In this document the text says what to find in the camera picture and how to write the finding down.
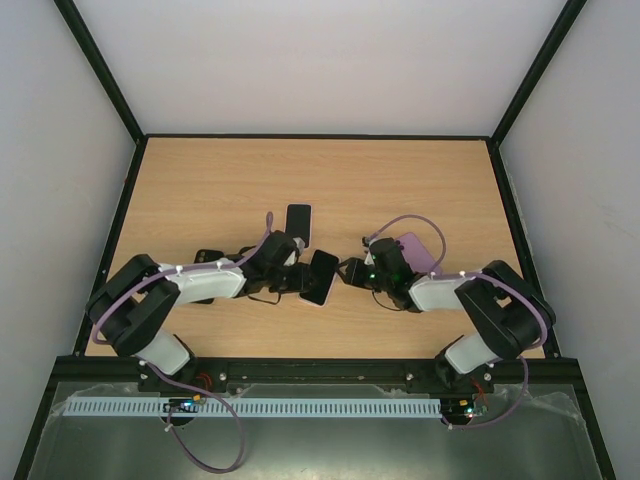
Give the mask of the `purple phone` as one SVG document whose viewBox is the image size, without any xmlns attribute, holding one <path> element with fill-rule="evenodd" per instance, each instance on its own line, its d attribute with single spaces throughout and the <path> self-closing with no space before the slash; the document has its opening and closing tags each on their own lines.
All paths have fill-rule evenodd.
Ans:
<svg viewBox="0 0 640 480">
<path fill-rule="evenodd" d="M 442 268 L 435 265 L 436 260 L 414 233 L 405 233 L 396 241 L 401 248 L 404 259 L 414 272 L 442 274 Z"/>
</svg>

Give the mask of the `black phone case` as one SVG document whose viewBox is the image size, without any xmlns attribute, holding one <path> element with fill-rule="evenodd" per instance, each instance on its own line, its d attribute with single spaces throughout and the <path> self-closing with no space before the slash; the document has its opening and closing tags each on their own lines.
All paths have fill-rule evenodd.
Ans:
<svg viewBox="0 0 640 480">
<path fill-rule="evenodd" d="M 195 256 L 195 263 L 209 263 L 223 258 L 225 254 L 219 250 L 200 249 Z"/>
</svg>

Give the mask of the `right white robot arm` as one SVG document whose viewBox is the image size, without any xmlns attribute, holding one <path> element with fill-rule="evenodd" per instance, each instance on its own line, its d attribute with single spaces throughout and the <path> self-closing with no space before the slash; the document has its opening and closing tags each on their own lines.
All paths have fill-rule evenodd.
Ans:
<svg viewBox="0 0 640 480">
<path fill-rule="evenodd" d="M 423 313 L 460 310 L 475 328 L 438 354 L 436 379 L 445 390 L 460 390 L 482 365 L 514 360 L 541 347 L 556 315 L 509 264 L 494 260 L 479 271 L 444 274 L 437 267 L 411 267 L 401 243 L 383 238 L 367 244 L 365 258 L 352 257 L 336 268 L 350 286 L 386 294 L 395 309 Z"/>
</svg>

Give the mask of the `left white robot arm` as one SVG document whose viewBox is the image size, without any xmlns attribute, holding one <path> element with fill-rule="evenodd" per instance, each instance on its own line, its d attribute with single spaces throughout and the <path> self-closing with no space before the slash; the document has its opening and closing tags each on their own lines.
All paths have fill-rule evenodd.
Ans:
<svg viewBox="0 0 640 480">
<path fill-rule="evenodd" d="M 301 238 L 276 230 L 256 246 L 230 256 L 217 251 L 205 262 L 170 265 L 136 255 L 86 304 L 92 340 L 174 376 L 194 358 L 183 341 L 164 329 L 175 307 L 252 297 L 264 288 L 279 296 L 305 293 L 317 279 L 311 266 L 300 261 L 304 248 Z"/>
</svg>

